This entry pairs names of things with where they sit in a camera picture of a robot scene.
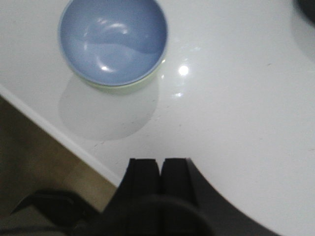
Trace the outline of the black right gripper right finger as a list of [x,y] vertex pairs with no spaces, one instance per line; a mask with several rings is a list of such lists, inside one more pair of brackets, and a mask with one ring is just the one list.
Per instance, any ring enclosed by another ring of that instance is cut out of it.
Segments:
[[165,214],[170,233],[192,236],[274,236],[225,199],[188,158],[167,158],[161,170],[166,196],[183,201]]

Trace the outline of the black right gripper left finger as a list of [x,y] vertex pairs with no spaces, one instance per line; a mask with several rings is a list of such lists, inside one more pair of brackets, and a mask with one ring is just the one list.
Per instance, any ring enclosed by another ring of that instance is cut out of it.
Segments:
[[140,206],[141,198],[160,191],[159,169],[153,159],[130,159],[123,180],[104,210],[111,236],[157,236],[159,210]]

